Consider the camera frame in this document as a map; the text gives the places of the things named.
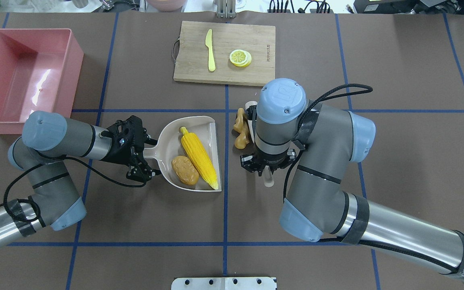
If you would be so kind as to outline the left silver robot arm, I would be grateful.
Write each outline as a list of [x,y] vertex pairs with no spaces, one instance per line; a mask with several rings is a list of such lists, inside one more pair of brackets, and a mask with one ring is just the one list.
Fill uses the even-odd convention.
[[82,158],[123,165],[134,188],[160,175],[145,161],[145,145],[157,145],[139,117],[103,128],[44,111],[33,112],[9,147],[9,162],[22,171],[0,204],[0,247],[45,227],[66,229],[87,213],[64,163]]

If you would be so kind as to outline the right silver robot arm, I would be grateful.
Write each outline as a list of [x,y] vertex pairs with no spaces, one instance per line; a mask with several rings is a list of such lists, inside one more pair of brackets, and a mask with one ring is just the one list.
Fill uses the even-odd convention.
[[315,101],[296,81],[278,78],[260,92],[251,110],[255,151],[241,156],[249,172],[295,168],[283,194],[280,225],[291,235],[318,242],[324,233],[343,244],[365,245],[431,268],[464,283],[464,233],[448,230],[340,189],[348,163],[371,149],[373,121],[324,105],[346,95],[369,93],[368,85],[345,84]]

